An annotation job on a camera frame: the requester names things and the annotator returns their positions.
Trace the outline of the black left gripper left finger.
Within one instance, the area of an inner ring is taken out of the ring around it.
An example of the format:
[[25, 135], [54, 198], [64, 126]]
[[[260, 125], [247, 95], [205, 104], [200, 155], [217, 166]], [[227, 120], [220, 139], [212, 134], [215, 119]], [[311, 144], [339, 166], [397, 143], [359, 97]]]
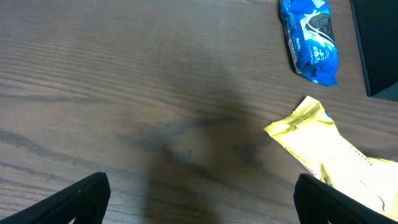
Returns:
[[1, 220], [1, 224], [101, 224], [111, 190], [106, 173], [95, 172], [50, 197]]

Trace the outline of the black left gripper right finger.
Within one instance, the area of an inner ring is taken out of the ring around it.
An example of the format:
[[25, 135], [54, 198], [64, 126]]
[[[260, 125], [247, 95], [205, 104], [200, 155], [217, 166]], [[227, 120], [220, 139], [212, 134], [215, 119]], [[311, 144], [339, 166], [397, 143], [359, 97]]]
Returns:
[[309, 174], [299, 175], [294, 204], [301, 224], [397, 224]]

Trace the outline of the blue Oreo cookie pack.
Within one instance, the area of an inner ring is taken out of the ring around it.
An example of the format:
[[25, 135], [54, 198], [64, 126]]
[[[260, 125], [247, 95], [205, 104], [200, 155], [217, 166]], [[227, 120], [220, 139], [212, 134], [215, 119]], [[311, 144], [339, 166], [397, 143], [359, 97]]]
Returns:
[[326, 0], [281, 0], [280, 15], [295, 71], [324, 86], [337, 84], [331, 11]]

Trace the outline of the small yellow snack packet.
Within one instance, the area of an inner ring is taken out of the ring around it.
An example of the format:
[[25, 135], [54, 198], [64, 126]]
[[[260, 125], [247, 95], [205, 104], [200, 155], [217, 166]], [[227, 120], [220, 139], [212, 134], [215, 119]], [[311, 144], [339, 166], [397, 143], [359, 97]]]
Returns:
[[306, 96], [291, 115], [264, 130], [316, 179], [397, 220], [397, 163], [365, 156], [339, 133], [318, 100]]

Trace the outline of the black open gift box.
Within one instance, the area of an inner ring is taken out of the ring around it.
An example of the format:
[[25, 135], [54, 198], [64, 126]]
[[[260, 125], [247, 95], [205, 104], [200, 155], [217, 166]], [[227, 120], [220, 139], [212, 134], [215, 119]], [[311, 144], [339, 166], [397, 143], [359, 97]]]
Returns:
[[351, 0], [369, 97], [397, 101], [397, 0]]

